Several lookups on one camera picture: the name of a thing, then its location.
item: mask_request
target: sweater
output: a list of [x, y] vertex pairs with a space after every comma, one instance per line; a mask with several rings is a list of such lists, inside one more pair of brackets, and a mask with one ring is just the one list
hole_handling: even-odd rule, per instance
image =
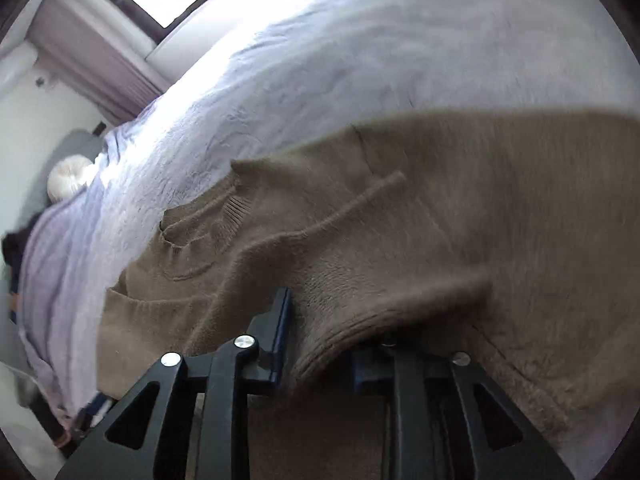
[[119, 397], [164, 352], [215, 350], [286, 285], [291, 399], [354, 344], [405, 329], [425, 351], [468, 352], [552, 438], [639, 386], [638, 160], [632, 118], [443, 111], [233, 162], [108, 291], [98, 386]]

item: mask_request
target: curtain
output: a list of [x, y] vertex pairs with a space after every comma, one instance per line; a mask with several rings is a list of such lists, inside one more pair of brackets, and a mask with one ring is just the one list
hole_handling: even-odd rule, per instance
[[27, 34], [46, 70], [94, 102], [114, 126], [170, 86], [127, 42], [74, 0], [44, 0]]

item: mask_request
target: sweater collar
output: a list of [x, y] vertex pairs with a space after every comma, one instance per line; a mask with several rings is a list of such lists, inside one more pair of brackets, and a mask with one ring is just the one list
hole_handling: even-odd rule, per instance
[[154, 237], [165, 276], [185, 280], [215, 264], [242, 226], [253, 195], [254, 187], [232, 170], [196, 200], [167, 210]]

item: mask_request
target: metal screw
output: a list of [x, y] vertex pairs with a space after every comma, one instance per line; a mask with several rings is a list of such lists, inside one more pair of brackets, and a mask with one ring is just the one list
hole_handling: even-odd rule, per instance
[[236, 337], [234, 341], [234, 345], [238, 348], [251, 348], [254, 344], [255, 338], [247, 334]]
[[177, 365], [180, 361], [181, 361], [181, 357], [180, 354], [177, 354], [175, 352], [169, 352], [168, 354], [164, 354], [161, 358], [160, 358], [160, 362], [164, 365], [164, 366], [175, 366]]
[[471, 357], [466, 352], [456, 352], [451, 357], [451, 361], [457, 366], [467, 366], [471, 362]]

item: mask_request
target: bed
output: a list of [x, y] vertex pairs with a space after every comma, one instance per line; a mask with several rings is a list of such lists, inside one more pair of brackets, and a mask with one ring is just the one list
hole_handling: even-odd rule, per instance
[[92, 183], [37, 223], [18, 324], [40, 388], [70, 424], [95, 395], [105, 290], [162, 212], [212, 186], [233, 158], [411, 108], [633, 112], [639, 103], [628, 46], [538, 0], [286, 0], [265, 9], [110, 132]]

